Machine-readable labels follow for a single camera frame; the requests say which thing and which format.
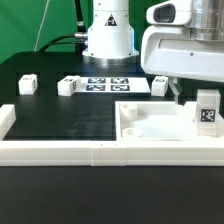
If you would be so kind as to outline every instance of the small white block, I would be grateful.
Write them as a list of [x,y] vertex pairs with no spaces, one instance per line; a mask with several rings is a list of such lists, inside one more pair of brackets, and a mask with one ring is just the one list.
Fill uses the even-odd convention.
[[168,77],[156,76],[152,82],[152,96],[165,96],[168,89]]
[[80,76],[66,76],[58,82],[58,95],[71,96],[73,95],[81,83]]
[[33,95],[38,87],[37,75],[23,75],[19,80],[20,95]]
[[198,90],[196,128],[198,135],[217,136],[221,96],[218,90]]
[[3,140],[16,120],[15,107],[5,104],[0,108],[0,140]]

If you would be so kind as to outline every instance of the white cube with marker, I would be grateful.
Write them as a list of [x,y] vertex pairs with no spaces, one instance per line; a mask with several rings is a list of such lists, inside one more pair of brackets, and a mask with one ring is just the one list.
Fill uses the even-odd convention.
[[71,96],[76,91],[81,83],[80,76],[66,76],[64,79],[58,82],[58,95],[59,96]]
[[156,76],[152,82],[152,96],[165,96],[168,89],[168,77]]
[[33,95],[38,87],[37,75],[23,75],[18,82],[20,95]]
[[220,100],[221,95],[218,90],[198,90],[196,114],[198,135],[218,135]]

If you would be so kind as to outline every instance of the black cable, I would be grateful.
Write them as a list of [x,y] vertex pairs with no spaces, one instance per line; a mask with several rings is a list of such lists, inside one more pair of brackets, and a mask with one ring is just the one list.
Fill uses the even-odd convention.
[[39,51],[44,52],[49,46],[55,44],[56,42],[58,42],[60,40],[67,39],[67,38],[74,38],[74,37],[75,37],[74,34],[67,34],[67,35],[63,35],[63,36],[57,37],[54,40],[52,40],[49,43],[47,43],[46,45],[44,45]]
[[63,45],[63,44],[83,44],[82,41],[76,41],[76,42],[59,42],[59,43],[49,43],[49,44],[46,44],[44,47],[42,47],[39,52],[45,52],[50,46],[52,45]]
[[74,2],[75,2],[75,8],[76,8],[76,17],[77,17],[77,30],[78,30],[78,32],[85,33],[86,27],[85,27],[85,24],[83,21],[80,0],[74,0]]

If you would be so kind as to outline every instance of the green screen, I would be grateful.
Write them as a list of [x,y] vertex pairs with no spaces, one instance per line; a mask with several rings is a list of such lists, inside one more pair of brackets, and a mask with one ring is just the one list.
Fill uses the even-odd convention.
[[[135,30],[136,49],[141,49],[146,10],[162,0],[129,0],[130,25]],[[47,0],[0,1],[0,63],[15,53],[34,51]],[[93,21],[93,1],[81,0],[86,27]],[[37,50],[56,37],[76,32],[74,0],[50,0]],[[48,51],[74,51],[72,45],[50,47]]]

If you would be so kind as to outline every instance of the white plastic tray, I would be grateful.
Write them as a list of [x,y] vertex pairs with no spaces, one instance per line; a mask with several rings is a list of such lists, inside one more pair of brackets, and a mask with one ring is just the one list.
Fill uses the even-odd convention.
[[[122,117],[122,105],[125,108],[137,106],[137,118],[125,120]],[[218,136],[198,136],[194,115],[196,102],[187,102],[186,106],[174,102],[116,102],[116,137],[117,140],[137,141],[223,141],[224,120],[219,115]],[[135,134],[124,137],[123,130],[134,128],[143,133],[142,137]]]

